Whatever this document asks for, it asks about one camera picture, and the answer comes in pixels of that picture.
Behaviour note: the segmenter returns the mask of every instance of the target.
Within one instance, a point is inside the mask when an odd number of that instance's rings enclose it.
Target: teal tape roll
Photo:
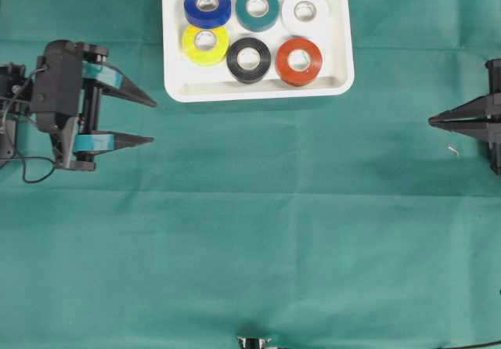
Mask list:
[[[270,29],[280,13],[279,0],[236,0],[236,15],[242,27],[253,32]]]
[[[84,62],[83,67],[84,79],[96,79],[110,87],[121,88],[124,77],[118,71],[98,63]]]
[[[74,152],[103,152],[115,150],[115,135],[77,135]]]

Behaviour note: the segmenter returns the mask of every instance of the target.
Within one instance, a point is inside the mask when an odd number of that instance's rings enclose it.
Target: blue tape roll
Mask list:
[[[198,28],[222,27],[232,15],[232,0],[185,0],[185,15]]]
[[[257,2],[264,7],[262,14],[254,16],[249,13],[249,4]],[[263,32],[273,27],[279,19],[279,0],[236,0],[236,15],[242,27],[253,32]]]
[[[77,135],[74,152],[104,152],[115,150],[115,135]]]

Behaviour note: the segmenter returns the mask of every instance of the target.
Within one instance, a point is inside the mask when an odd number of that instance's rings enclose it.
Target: metal object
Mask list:
[[[99,130],[103,96],[157,106],[120,70],[106,62],[108,54],[108,49],[98,45],[62,40],[48,44],[44,55],[38,57],[40,72],[36,79],[25,78],[24,66],[0,66],[0,113],[8,112],[7,133],[16,134],[17,117],[34,116],[38,130],[50,136],[56,168],[68,171],[94,171],[96,156],[152,142],[153,138]],[[113,139],[113,144],[105,149],[92,144],[88,149],[74,148],[79,137],[90,136],[92,141],[104,135]],[[5,131],[0,131],[0,157],[10,158],[16,150],[9,147],[5,137]]]
[[[9,133],[9,136],[11,137],[13,142],[15,142],[17,137],[17,121],[7,120],[5,126],[8,130],[7,133]],[[2,139],[5,136],[5,134],[0,135],[0,169],[9,162],[8,159],[12,158],[15,152],[14,148],[10,146],[9,142],[7,142],[6,139]]]
[[[237,337],[240,349],[266,349],[271,339],[251,339]]]
[[[486,63],[490,93],[430,118],[435,128],[488,143],[491,168],[501,175],[501,59]]]

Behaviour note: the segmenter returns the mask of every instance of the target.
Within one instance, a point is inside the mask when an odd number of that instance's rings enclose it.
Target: black cable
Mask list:
[[[50,160],[49,158],[46,158],[46,157],[25,157],[17,149],[16,144],[13,141],[13,139],[10,138],[9,129],[7,127],[7,115],[9,114],[9,110],[12,107],[12,105],[16,101],[18,101],[18,98],[23,94],[23,92],[26,90],[26,88],[28,87],[28,85],[31,83],[31,78],[34,77],[36,74],[41,73],[42,71],[45,71],[45,70],[47,70],[47,67],[42,67],[41,69],[33,70],[30,73],[30,75],[28,76],[27,80],[21,86],[21,88],[14,95],[14,97],[12,97],[11,99],[7,99],[6,100],[8,102],[8,104],[7,104],[7,107],[4,109],[4,113],[3,113],[3,116],[2,116],[2,122],[0,122],[0,124],[2,124],[2,126],[4,128],[5,137],[7,138],[7,142],[9,143],[10,148],[14,149],[14,157],[10,158],[8,160],[19,160],[22,163],[22,165],[23,165],[23,175],[22,175],[23,182],[27,183],[28,185],[34,185],[34,184],[43,182],[47,178],[49,178],[52,175],[52,173],[54,173],[54,170],[56,169],[56,162],[52,161],[52,160]],[[27,174],[27,162],[26,161],[27,160],[48,160],[49,162],[52,163],[52,170],[48,174],[46,174],[45,176],[43,176],[42,178],[39,178],[39,179],[36,179],[36,180],[29,180],[29,179],[26,178],[26,174]]]
[[[470,345],[467,347],[440,347],[439,349],[478,349],[482,347],[497,347],[501,345],[501,341],[493,341],[491,343]]]
[[[43,182],[45,181],[47,178],[49,178],[50,176],[52,176],[52,174],[56,171],[56,163],[54,162],[54,160],[52,159],[49,159],[48,157],[42,157],[42,156],[25,156],[23,157],[24,160],[40,160],[40,161],[47,161],[49,163],[52,164],[52,169],[49,173],[47,173],[45,176],[43,176],[42,178],[36,180],[36,181],[28,181],[26,182],[27,184],[30,184],[30,185],[33,185],[33,184],[36,184],[36,183],[40,183],[40,182]],[[22,161],[21,157],[11,157],[11,158],[0,158],[0,161]]]

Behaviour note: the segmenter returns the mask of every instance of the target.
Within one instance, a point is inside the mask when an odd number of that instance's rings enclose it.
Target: green tablecloth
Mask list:
[[[0,174],[0,347],[423,348],[501,335],[501,181],[430,115],[488,91],[500,0],[351,0],[356,82],[336,98],[184,105],[163,87],[160,0],[1,0],[2,60],[110,47],[157,138],[95,174]],[[20,148],[49,155],[28,126]],[[458,157],[448,147],[457,149]],[[45,165],[31,165],[32,177]]]

